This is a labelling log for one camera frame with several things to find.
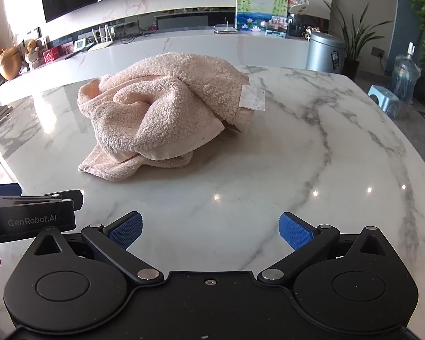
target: wall outlet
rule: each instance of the wall outlet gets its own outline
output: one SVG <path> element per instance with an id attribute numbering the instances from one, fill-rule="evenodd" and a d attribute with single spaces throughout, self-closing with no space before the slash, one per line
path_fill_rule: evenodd
<path id="1" fill-rule="evenodd" d="M 376 56 L 377 58 L 383 58 L 384 57 L 384 50 L 381 50 L 380 48 L 373 47 L 372 48 L 372 56 Z"/>

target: blue gripper pad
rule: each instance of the blue gripper pad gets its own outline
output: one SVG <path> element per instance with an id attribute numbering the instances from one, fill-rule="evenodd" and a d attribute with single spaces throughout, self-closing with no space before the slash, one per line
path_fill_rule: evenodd
<path id="1" fill-rule="evenodd" d="M 295 251 L 314 238 L 314 231 L 316 228 L 289 212 L 280 216 L 279 234 Z"/>
<path id="2" fill-rule="evenodd" d="M 103 233 L 115 244 L 127 249 L 142 235 L 142 230 L 142 215 L 133 211 L 105 227 Z"/>
<path id="3" fill-rule="evenodd" d="M 0 197 L 20 197 L 22 188 L 17 183 L 0 184 Z"/>

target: teddy bear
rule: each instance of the teddy bear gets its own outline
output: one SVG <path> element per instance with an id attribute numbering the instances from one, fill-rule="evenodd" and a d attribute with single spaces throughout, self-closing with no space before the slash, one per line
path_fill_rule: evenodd
<path id="1" fill-rule="evenodd" d="M 34 39 L 29 40 L 27 43 L 27 53 L 25 54 L 25 61 L 28 63 L 30 71 L 35 70 L 43 63 L 41 58 L 41 50 L 38 46 L 38 43 Z"/>

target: silver trash can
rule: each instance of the silver trash can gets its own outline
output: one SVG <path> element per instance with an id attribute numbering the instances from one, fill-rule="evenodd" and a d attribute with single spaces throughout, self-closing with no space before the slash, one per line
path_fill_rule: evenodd
<path id="1" fill-rule="evenodd" d="M 310 38 L 307 70 L 341 74 L 345 62 L 345 42 L 327 33 L 313 32 Z"/>

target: pink towel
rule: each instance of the pink towel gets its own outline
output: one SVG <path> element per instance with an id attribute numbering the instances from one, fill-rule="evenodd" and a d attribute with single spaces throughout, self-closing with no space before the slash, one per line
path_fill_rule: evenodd
<path id="1" fill-rule="evenodd" d="M 174 52 L 94 79 L 77 101 L 98 145 L 79 170 L 121 180 L 142 164 L 186 165 L 193 150 L 224 129 L 222 122 L 248 130 L 253 110 L 239 107 L 244 85 L 248 77 L 225 60 Z"/>

